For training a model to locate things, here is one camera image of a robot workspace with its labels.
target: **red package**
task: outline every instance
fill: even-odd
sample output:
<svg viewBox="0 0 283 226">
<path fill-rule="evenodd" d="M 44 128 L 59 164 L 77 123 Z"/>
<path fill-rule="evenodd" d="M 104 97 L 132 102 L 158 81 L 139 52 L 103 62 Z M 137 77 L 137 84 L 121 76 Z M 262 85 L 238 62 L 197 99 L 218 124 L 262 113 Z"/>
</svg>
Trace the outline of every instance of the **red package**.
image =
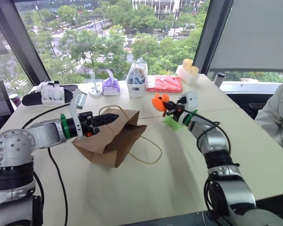
<svg viewBox="0 0 283 226">
<path fill-rule="evenodd" d="M 179 76 L 155 75 L 148 76 L 149 92 L 181 93 L 183 85 Z"/>
</svg>

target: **person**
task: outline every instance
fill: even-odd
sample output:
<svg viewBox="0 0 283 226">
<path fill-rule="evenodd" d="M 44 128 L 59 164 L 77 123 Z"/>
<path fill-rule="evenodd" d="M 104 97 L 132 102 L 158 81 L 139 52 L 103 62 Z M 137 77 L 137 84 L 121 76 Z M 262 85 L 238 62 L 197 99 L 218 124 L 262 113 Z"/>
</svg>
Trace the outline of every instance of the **person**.
<svg viewBox="0 0 283 226">
<path fill-rule="evenodd" d="M 283 147 L 283 84 L 267 101 L 255 118 L 259 124 L 281 147 Z"/>
</svg>

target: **purple bag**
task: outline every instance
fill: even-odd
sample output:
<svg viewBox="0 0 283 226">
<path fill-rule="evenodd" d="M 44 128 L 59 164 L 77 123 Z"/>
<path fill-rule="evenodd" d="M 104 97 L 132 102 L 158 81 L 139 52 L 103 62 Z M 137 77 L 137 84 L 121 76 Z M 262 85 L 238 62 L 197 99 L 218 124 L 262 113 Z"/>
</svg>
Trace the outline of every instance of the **purple bag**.
<svg viewBox="0 0 283 226">
<path fill-rule="evenodd" d="M 114 78 L 113 73 L 110 70 L 107 70 L 109 78 L 103 81 L 102 88 L 103 94 L 105 96 L 119 96 L 120 87 L 117 79 Z"/>
</svg>

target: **brown paper bag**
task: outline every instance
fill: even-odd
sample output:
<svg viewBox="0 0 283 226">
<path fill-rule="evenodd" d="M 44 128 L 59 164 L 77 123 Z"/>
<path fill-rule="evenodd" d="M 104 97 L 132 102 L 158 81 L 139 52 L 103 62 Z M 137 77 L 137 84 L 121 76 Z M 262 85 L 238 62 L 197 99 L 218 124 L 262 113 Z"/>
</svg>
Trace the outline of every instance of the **brown paper bag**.
<svg viewBox="0 0 283 226">
<path fill-rule="evenodd" d="M 108 108 L 104 113 L 118 114 L 119 117 L 113 123 L 101 126 L 98 134 L 75 139 L 72 144 L 89 161 L 117 168 L 147 126 L 137 126 L 139 111 L 124 110 L 124 114 L 122 110 Z"/>
</svg>

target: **white table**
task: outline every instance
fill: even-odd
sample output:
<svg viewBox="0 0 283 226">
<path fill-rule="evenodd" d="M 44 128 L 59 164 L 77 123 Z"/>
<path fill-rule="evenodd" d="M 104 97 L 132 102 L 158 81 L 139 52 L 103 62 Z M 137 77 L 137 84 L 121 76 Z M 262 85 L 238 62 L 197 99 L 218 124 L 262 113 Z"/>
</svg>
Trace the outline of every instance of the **white table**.
<svg viewBox="0 0 283 226">
<path fill-rule="evenodd" d="M 82 91 L 88 89 L 87 84 L 79 86 Z M 197 90 L 201 114 L 221 122 L 232 143 L 233 161 L 241 164 L 240 170 L 255 198 L 283 194 L 282 148 L 207 78 L 201 77 Z M 129 99 L 126 94 L 123 89 L 120 97 L 88 96 L 82 111 L 96 113 L 102 106 L 111 104 L 138 109 L 137 103 L 143 103 L 140 118 L 161 115 L 152 109 L 152 93 L 140 99 Z M 43 111 L 41 108 L 29 111 L 20 106 L 2 130 L 20 128 Z M 59 117 L 59 113 L 70 116 L 68 109 L 62 108 L 37 121 Z M 196 148 L 196 139 L 185 128 L 174 132 L 162 120 L 161 117 L 139 120 L 140 124 L 148 125 L 143 135 L 163 150 L 161 159 L 153 165 L 127 156 L 119 168 L 111 169 L 90 163 L 70 141 L 52 148 L 68 195 L 68 225 L 121 225 L 206 209 L 202 189 L 207 168 Z M 132 153 L 152 161 L 158 157 L 159 150 L 139 139 Z M 64 199 L 56 170 L 47 150 L 38 150 L 34 156 L 35 171 L 45 191 L 44 225 L 63 225 Z"/>
</svg>

